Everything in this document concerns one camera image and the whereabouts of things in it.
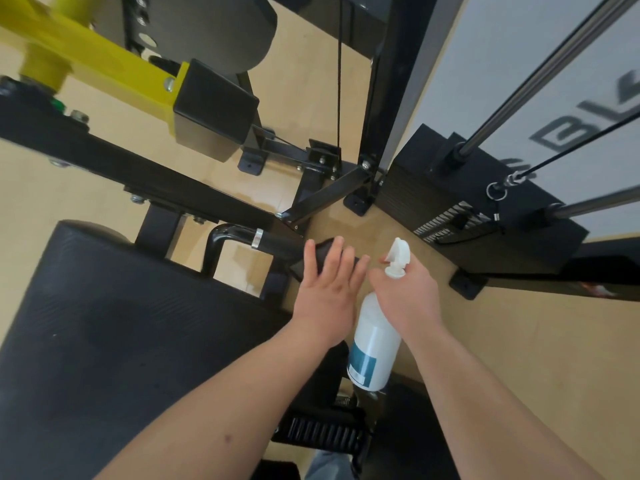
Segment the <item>person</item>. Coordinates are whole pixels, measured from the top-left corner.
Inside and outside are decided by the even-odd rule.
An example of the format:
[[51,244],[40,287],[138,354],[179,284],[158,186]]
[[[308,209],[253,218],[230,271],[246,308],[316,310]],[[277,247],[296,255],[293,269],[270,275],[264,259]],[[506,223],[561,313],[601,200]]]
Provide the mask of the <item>person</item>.
[[[290,322],[165,411],[96,479],[249,479],[296,393],[353,328],[369,258],[354,266],[343,247],[336,237],[318,274],[309,240]],[[415,256],[401,279],[372,269],[369,281],[415,357],[462,480],[602,478],[447,331],[438,286]]]

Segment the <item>seat cushion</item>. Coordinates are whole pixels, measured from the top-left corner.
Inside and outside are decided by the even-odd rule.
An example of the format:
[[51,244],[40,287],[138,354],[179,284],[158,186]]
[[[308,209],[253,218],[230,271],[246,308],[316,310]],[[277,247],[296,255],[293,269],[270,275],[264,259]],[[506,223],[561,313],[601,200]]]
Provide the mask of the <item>seat cushion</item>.
[[[92,478],[289,318],[104,228],[60,222],[0,349],[0,478]],[[335,375],[312,389],[335,397]]]

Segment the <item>left arm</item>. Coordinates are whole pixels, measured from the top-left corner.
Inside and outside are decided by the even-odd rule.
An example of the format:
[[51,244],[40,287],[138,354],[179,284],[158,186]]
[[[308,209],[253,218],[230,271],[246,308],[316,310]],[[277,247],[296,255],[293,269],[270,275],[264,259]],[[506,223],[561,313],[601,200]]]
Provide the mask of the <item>left arm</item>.
[[318,276],[315,243],[291,321],[146,427],[96,480],[248,479],[293,398],[353,327],[367,261],[337,237]]

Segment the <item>bottle label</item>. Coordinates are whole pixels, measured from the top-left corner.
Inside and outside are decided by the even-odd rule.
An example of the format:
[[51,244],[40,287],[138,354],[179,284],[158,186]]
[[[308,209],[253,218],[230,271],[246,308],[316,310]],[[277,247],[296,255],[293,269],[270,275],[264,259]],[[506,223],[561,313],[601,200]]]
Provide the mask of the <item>bottle label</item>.
[[361,386],[369,387],[373,377],[373,369],[375,368],[376,359],[365,354],[354,342],[349,352],[349,375],[351,379]]

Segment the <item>white spray bottle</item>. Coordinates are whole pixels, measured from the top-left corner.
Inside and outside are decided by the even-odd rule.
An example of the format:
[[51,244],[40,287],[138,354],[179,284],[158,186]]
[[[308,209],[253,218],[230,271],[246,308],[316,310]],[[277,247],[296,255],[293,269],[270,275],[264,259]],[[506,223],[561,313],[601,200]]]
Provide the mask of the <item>white spray bottle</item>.
[[[402,278],[404,266],[410,259],[409,244],[396,237],[387,255],[389,266],[385,273],[390,278]],[[366,295],[349,353],[347,373],[351,382],[368,391],[378,391],[386,386],[401,341],[396,329],[382,313],[376,294]]]

